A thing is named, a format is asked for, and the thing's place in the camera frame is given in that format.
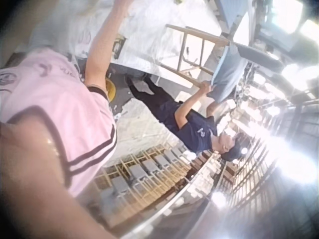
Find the bright light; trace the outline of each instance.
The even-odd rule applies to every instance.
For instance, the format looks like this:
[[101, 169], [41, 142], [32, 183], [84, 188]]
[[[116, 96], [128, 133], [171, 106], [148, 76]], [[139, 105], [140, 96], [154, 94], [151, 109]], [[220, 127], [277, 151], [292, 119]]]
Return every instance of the bright light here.
[[311, 20], [307, 20], [300, 29], [300, 32], [319, 44], [319, 26]]
[[244, 123], [242, 123], [241, 121], [239, 121], [237, 119], [233, 119], [233, 122], [249, 136], [251, 136], [251, 137], [255, 136], [255, 133], [249, 127], [247, 127]]
[[283, 158], [289, 151], [287, 142], [281, 137], [269, 137], [267, 140], [268, 154], [265, 158], [265, 163], [270, 166], [275, 159]]
[[245, 111], [256, 121], [261, 121], [263, 119], [258, 110], [253, 110], [252, 108], [247, 107]]
[[249, 15], [248, 12], [242, 18], [235, 34], [233, 41], [245, 46], [249, 45]]
[[280, 108], [277, 106], [271, 106], [267, 109], [268, 114], [271, 116], [277, 116], [280, 114]]
[[231, 109], [236, 108], [236, 103], [234, 100], [227, 100], [227, 104], [229, 105]]
[[248, 148], [243, 148], [242, 150], [241, 150], [241, 153], [242, 154], [246, 154], [248, 152]]
[[218, 208], [223, 208], [226, 206], [226, 198], [221, 192], [213, 193], [211, 199]]
[[306, 184], [316, 181], [316, 165], [299, 152], [288, 151], [287, 155], [279, 159], [277, 166], [286, 177], [298, 183]]
[[262, 116], [260, 115], [260, 110], [253, 110], [252, 108], [248, 107], [248, 102], [243, 101], [240, 105], [240, 108], [244, 111], [246, 111], [247, 114], [249, 114], [254, 120], [261, 121]]
[[226, 128], [225, 130], [224, 130], [224, 132], [226, 133], [226, 134], [228, 134], [229, 136], [231, 136], [231, 137], [234, 137], [235, 135], [236, 135], [236, 131], [234, 131], [232, 128]]
[[188, 160], [194, 160], [196, 158], [196, 153], [190, 152], [188, 150], [186, 150], [183, 154]]
[[262, 138], [267, 138], [270, 133], [268, 130], [266, 130], [264, 127], [260, 126], [259, 124], [250, 121], [248, 123], [249, 128], [251, 131], [254, 133], [254, 136], [262, 137]]
[[308, 89], [306, 81], [312, 80], [319, 75], [319, 66], [310, 66], [300, 70], [297, 64], [291, 64], [284, 68], [282, 75], [293, 87], [300, 91], [305, 91]]
[[258, 83], [259, 85], [263, 85], [266, 82], [265, 77], [259, 75], [259, 74], [255, 74], [254, 75], [254, 82]]
[[269, 92], [271, 92], [271, 93], [273, 93], [275, 96], [277, 96], [278, 98], [281, 98], [281, 99], [285, 99], [286, 98], [286, 96], [285, 96], [285, 94], [282, 92], [282, 91], [280, 91], [280, 90], [278, 90], [276, 87], [274, 87], [273, 85], [271, 85], [271, 84], [269, 84], [269, 83], [265, 83], [265, 87], [266, 87], [266, 89], [269, 91]]
[[307, 96], [310, 97], [310, 99], [314, 100], [316, 97], [312, 93], [308, 93]]
[[240, 108], [242, 110], [246, 109], [248, 107], [248, 102], [247, 101], [243, 101], [241, 104], [240, 104]]
[[302, 79], [304, 81], [315, 79], [318, 76], [319, 76], [319, 66], [309, 66], [309, 67], [303, 68], [297, 74], [297, 78]]
[[276, 96], [273, 93], [269, 93], [267, 95], [267, 99], [270, 100], [270, 101], [274, 100], [275, 98], [276, 98]]
[[258, 100], [263, 100], [267, 97], [267, 94], [264, 91], [259, 90], [253, 86], [249, 88], [249, 95]]
[[286, 33], [293, 33], [299, 25], [302, 11], [303, 4], [297, 0], [273, 0], [273, 23]]
[[279, 60], [279, 57], [276, 56], [275, 54], [273, 53], [270, 53], [270, 52], [267, 52], [268, 55], [270, 55], [272, 58], [274, 58], [275, 60]]
[[287, 80], [290, 80], [296, 77], [298, 70], [299, 70], [299, 66], [297, 64], [290, 64], [283, 69], [281, 74]]

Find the pink shirt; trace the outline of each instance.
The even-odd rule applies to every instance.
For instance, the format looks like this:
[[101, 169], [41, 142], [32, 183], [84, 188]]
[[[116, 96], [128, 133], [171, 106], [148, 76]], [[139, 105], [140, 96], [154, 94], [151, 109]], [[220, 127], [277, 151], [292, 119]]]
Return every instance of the pink shirt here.
[[60, 152], [66, 186], [77, 196], [110, 159], [116, 125], [105, 93], [87, 88], [67, 58], [50, 49], [0, 70], [0, 121], [40, 113]]

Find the man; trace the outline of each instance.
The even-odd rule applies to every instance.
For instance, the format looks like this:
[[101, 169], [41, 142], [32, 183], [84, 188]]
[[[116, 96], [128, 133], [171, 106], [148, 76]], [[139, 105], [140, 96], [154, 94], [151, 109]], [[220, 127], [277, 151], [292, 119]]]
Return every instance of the man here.
[[238, 141], [224, 133], [217, 136], [213, 115], [208, 114], [205, 118], [192, 110], [192, 106], [200, 98], [211, 92], [209, 82], [202, 82], [200, 89], [193, 96], [184, 103], [178, 103], [163, 88], [156, 86], [149, 77], [145, 77], [144, 81], [154, 93], [153, 95], [138, 91], [132, 80], [126, 78], [133, 96], [142, 101], [155, 118], [175, 134], [189, 150], [192, 152], [215, 150], [222, 156], [228, 153], [227, 160], [239, 156]]
[[0, 70], [0, 216], [23, 238], [114, 238], [73, 197], [116, 148], [105, 75], [132, 1], [114, 2], [91, 45], [84, 84], [74, 65], [48, 47]]

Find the window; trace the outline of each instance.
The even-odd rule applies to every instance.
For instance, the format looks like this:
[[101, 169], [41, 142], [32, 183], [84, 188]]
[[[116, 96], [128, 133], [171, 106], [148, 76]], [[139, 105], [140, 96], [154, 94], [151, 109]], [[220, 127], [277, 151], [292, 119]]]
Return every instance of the window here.
[[319, 26], [311, 20], [307, 20], [300, 29], [301, 34], [319, 44]]
[[273, 24], [286, 33], [293, 33], [298, 25], [303, 11], [303, 4], [297, 0], [273, 0]]
[[241, 20], [233, 38], [234, 42], [248, 46], [249, 45], [249, 16], [248, 12]]

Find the printed logo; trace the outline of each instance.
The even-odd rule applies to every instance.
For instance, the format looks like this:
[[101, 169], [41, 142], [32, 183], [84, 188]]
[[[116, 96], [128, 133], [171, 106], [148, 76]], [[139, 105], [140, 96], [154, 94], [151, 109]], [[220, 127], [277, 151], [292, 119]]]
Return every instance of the printed logo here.
[[205, 137], [204, 128], [201, 128], [197, 133], [200, 133], [200, 136]]
[[12, 84], [17, 80], [17, 75], [12, 72], [0, 73], [0, 86], [6, 86]]

